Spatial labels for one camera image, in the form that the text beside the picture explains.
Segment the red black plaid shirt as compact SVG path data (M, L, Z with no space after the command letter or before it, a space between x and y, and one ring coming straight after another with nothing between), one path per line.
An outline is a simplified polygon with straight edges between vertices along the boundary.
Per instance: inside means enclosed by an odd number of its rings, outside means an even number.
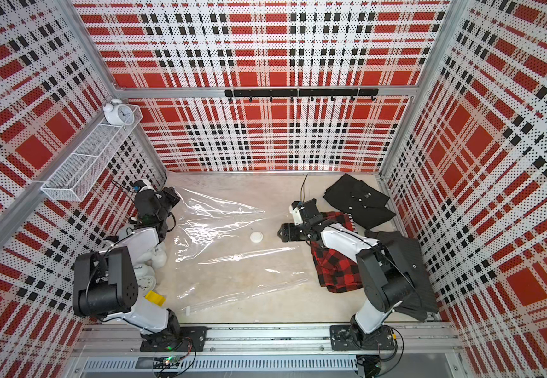
M363 287L358 265L338 250L310 243L314 268L320 286L331 293L356 291Z

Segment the clear plastic vacuum bag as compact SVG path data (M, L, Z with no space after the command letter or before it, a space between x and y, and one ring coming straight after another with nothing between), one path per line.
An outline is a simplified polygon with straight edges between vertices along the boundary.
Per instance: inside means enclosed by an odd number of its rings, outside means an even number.
M311 281L303 244L277 234L292 220L286 209L260 198L179 192L177 224L166 239L169 259L158 281L169 309L188 317Z

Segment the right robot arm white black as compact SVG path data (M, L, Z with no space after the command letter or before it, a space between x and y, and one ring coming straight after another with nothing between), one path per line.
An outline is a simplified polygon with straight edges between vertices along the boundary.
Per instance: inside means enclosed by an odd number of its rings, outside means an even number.
M348 228L347 214L324 214L315 199L294 201L289 212L292 222L281 225L277 235L284 243L308 245L320 285L335 294L363 289L365 302L352 316L355 335L377 332L416 292L407 269L382 242Z

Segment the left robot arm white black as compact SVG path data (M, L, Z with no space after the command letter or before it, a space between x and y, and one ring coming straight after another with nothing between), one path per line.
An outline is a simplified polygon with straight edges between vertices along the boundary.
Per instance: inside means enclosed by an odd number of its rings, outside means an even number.
M176 315L146 298L139 279L155 279L166 264L162 243L172 231L167 220L180 196L172 187L158 190L143 179L131 185L136 215L102 250L80 255L74 263L73 310L81 318L123 321L145 336L178 337Z

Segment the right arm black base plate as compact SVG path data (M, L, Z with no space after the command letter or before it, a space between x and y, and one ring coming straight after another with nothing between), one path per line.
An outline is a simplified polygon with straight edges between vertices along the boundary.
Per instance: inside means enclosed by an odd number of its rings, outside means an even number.
M390 327L365 334L351 325L333 325L329 328L330 342L334 351L394 351L396 339Z

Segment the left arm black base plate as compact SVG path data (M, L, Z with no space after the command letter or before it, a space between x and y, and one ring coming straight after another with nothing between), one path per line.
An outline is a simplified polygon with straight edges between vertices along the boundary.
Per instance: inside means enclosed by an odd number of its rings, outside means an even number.
M142 335L140 351L143 353L154 352L202 352L208 327L182 326L180 334L174 335L172 331Z

